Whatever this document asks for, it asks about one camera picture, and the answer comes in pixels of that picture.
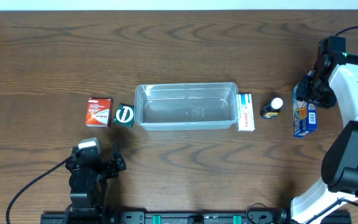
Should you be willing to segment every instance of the transparent storage bin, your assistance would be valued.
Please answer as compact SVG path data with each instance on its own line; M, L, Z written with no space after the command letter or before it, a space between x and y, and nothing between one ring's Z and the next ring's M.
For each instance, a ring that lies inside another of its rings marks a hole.
M234 83L139 85L135 122L147 131L226 129L237 122Z

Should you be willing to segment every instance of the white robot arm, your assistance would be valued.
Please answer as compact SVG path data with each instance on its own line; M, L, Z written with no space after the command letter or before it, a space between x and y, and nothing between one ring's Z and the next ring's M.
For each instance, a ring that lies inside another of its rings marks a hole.
M317 224L347 202L358 200L358 55L346 53L346 40L330 36L319 43L312 77L296 93L323 108L338 101L344 130L323 159L321 178L291 201L291 219Z

